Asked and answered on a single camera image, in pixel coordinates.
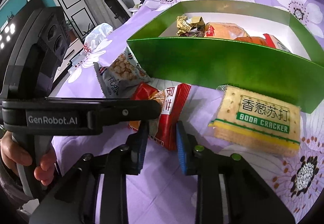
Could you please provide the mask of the person's left hand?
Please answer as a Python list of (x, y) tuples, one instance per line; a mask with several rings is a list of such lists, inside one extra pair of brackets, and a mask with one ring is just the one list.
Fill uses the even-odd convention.
[[(17, 165), (30, 166), (32, 158), (29, 153), (12, 139), (12, 133), (7, 131), (1, 138), (1, 157), (5, 166), (18, 175)], [(53, 147), (41, 158), (39, 166), (34, 170), (35, 179), (48, 186), (54, 179), (56, 153)]]

